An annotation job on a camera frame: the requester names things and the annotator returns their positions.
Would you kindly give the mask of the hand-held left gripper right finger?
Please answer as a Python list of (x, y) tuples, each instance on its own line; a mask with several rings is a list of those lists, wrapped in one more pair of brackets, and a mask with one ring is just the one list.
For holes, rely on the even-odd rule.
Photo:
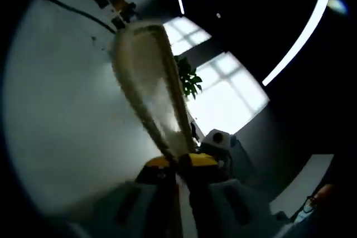
[(199, 237), (275, 237), (279, 231), (268, 202), (230, 179), (210, 156), (182, 155), (180, 176), (189, 189)]

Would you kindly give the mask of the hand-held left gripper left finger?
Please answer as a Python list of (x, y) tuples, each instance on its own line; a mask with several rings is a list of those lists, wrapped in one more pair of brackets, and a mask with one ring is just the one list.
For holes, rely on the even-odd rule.
[(71, 222), (74, 237), (171, 237), (176, 170), (164, 156), (149, 160), (134, 181), (98, 200), (89, 219)]

